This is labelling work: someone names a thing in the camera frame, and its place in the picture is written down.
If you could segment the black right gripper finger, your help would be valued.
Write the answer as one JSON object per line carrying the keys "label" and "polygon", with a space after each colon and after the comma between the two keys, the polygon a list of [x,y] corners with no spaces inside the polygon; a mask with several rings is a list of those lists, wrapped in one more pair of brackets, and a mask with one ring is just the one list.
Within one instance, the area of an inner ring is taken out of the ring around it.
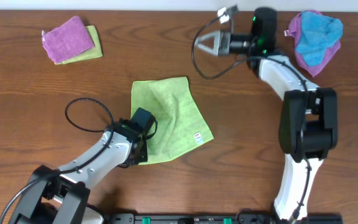
{"label": "black right gripper finger", "polygon": [[214,55],[214,56],[218,56],[219,55],[219,47],[214,46],[214,47],[208,47],[204,44],[198,43],[196,44],[196,47],[208,54]]}
{"label": "black right gripper finger", "polygon": [[214,45],[218,44],[219,40],[220,40],[220,31],[216,30],[216,31],[213,31],[213,32],[210,32],[210,33],[207,33],[207,34],[197,37],[195,40],[195,45],[202,44],[204,41],[207,41],[207,40],[213,40]]}

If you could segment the light green microfiber cloth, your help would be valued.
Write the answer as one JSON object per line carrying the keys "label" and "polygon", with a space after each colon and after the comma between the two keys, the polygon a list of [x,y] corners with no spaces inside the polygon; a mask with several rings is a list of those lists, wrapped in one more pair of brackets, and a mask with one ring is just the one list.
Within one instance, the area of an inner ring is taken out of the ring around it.
{"label": "light green microfiber cloth", "polygon": [[147,140],[145,165],[172,161],[214,139],[190,91],[187,77],[134,81],[131,114],[143,108],[158,122]]}

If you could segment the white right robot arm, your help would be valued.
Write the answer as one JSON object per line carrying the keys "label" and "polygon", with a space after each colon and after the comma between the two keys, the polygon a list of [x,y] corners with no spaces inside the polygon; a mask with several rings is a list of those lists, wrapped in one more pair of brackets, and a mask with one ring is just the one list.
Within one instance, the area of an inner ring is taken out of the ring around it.
{"label": "white right robot arm", "polygon": [[307,211],[314,178],[338,139],[337,94],[309,81],[275,46],[277,12],[271,7],[254,11],[251,32],[234,32],[237,6],[224,7],[205,24],[230,23],[229,31],[196,33],[191,48],[214,56],[240,55],[225,71],[246,63],[256,77],[268,84],[283,102],[278,140],[285,155],[282,183],[270,214],[241,210],[238,223],[342,223],[340,215]]}

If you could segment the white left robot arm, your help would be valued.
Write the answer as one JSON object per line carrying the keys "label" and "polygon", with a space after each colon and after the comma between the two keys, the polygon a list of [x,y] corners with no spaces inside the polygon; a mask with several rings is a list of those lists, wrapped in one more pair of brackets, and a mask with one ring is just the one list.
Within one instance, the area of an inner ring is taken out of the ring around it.
{"label": "white left robot arm", "polygon": [[40,166],[14,197],[9,223],[103,223],[104,215],[88,204],[90,191],[115,167],[147,161],[147,140],[155,117],[138,108],[120,119],[102,138],[73,161],[53,170]]}

